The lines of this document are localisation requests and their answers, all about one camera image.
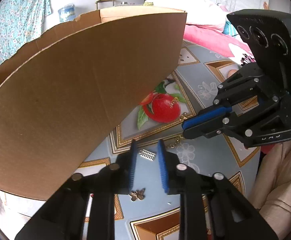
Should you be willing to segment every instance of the pink blanket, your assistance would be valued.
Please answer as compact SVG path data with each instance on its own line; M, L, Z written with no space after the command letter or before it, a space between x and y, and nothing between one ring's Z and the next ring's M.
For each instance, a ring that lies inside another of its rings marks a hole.
M229 47L230 43L237 45L247 53L252 54L249 46L238 41L234 37L224 35L223 33L219 33L211 29L200 28L194 25L185 26L183 38L187 41L193 42L211 51L214 51L224 57L237 56L234 55L231 51Z

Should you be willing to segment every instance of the green leaf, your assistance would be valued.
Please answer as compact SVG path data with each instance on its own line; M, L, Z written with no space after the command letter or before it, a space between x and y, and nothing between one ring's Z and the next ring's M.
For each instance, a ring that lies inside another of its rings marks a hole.
M169 95L173 96L174 98L178 98L178 100L182 103L186 103L186 100L180 93L169 94Z
M162 81L159 85L157 85L154 90L160 94L166 94L167 92L164 89L164 81Z
M144 125L146 121L148 121L148 116L144 112L142 106L140 106L140 109L138 112L138 130L140 130L141 126Z
M151 113L153 113L152 103L149 103L149 104L147 104L146 106L147 106L148 110L149 110Z

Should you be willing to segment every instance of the metal charm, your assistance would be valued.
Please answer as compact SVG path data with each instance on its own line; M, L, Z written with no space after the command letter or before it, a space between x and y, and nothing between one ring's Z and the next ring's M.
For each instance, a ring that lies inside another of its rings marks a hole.
M129 195L131 196L131 201L136 201L137 199L143 200L145 198L144 192L145 188L142 190L131 191Z
M152 152L149 152L147 150L144 150L144 149L140 149L139 150L139 155L147 160L151 160L153 161L154 160L154 157L155 157L155 153L152 153Z

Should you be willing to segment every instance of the butterfly charm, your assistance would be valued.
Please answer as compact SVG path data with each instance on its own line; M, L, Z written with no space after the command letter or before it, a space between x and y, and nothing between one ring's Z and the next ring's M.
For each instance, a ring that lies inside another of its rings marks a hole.
M140 200L143 200L145 198L144 192L145 192L145 188L143 188L142 190L131 191L129 195L131 196L132 201L136 201L137 198Z

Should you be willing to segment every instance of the gold chain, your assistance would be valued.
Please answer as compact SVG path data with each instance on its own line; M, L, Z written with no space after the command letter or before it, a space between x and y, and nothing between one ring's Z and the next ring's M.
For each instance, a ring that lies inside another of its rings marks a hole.
M181 140L183 140L183 139L184 139L184 137L182 135L178 135L174 139L174 143L167 145L166 146L166 149L168 149L168 148L172 148L172 149L175 148L181 142Z
M170 108L173 108L174 104L177 103L178 101L179 101L179 99L177 97L175 97L170 104Z
M182 113L182 115L180 115L180 117L179 117L179 120L180 121L184 121L184 120L186 120L186 119L188 119L187 118L187 113L186 112L184 112L184 113ZM175 148L180 142L181 142L181 140L183 140L183 139L185 139L182 135L178 135L175 139L174 139L174 143L171 143L171 144L168 144L167 146L166 146L166 149L168 149L168 148Z

